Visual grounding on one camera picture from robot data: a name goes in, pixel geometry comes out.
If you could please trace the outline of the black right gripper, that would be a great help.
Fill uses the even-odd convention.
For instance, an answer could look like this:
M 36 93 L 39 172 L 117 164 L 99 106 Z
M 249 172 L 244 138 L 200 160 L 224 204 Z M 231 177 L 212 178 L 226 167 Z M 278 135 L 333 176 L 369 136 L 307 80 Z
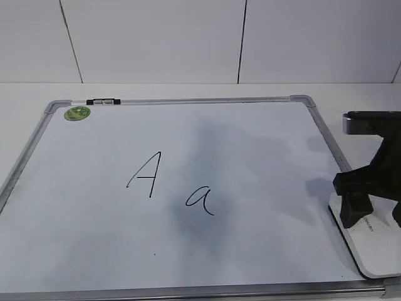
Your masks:
M 383 138 L 369 165 L 338 173 L 333 185 L 341 197 L 340 219 L 344 228 L 351 228 L 360 219 L 373 212 L 369 194 L 381 198 L 400 200 L 400 134 Z M 392 216 L 401 228 L 401 202 Z

